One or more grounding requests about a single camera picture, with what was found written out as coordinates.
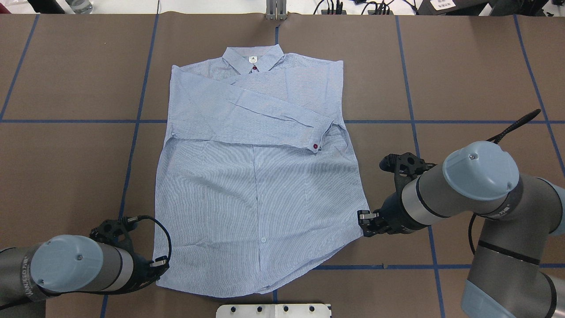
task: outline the shirt sleeve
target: shirt sleeve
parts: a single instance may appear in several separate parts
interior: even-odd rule
[[[173,67],[167,138],[320,149],[333,120],[277,98]]]

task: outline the shirt placket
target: shirt placket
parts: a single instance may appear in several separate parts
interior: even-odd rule
[[[268,233],[266,226],[266,211],[264,211],[262,187],[260,183],[259,160],[257,158],[260,147],[253,146],[253,172],[255,174],[255,204],[257,207],[257,244],[258,244],[258,270],[262,273],[264,258],[267,252]]]

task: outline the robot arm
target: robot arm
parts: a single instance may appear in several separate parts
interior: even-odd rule
[[[141,220],[164,231],[168,255],[147,261],[134,252],[129,232]],[[170,259],[171,238],[150,216],[106,220],[90,238],[59,235],[32,247],[0,250],[0,310],[66,293],[131,293],[158,280]]]
[[[406,153],[389,155],[381,168],[395,171],[397,192],[381,209],[358,212],[365,236],[408,234],[470,210],[486,221],[466,281],[465,313],[565,317],[565,282],[539,272],[548,234],[565,232],[564,189],[519,174],[510,155],[487,141],[452,153],[442,165]]]

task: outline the striped shirt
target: striped shirt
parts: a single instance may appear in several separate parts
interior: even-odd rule
[[[343,61],[278,45],[172,66],[155,215],[173,247],[159,286],[268,293],[362,235],[342,86]],[[154,255],[166,250],[157,232]]]

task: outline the sticker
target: sticker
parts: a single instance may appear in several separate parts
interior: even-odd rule
[[[432,3],[432,6],[438,11],[455,7],[453,0],[430,0],[430,2]]]

